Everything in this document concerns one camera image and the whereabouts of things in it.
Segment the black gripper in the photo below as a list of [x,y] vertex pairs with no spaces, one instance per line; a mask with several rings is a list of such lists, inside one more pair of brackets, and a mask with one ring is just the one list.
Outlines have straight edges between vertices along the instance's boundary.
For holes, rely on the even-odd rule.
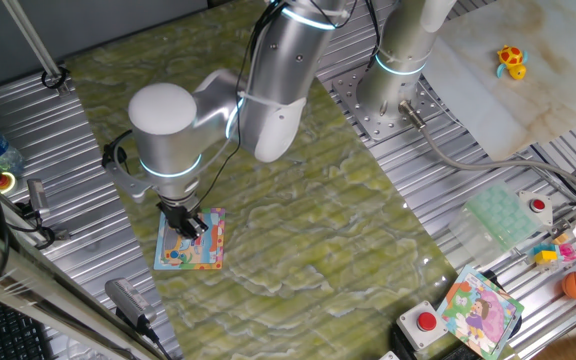
[[176,227],[176,232],[186,239],[196,239],[208,230],[208,226],[199,216],[196,197],[183,201],[172,201],[161,197],[157,207],[164,214],[168,226]]

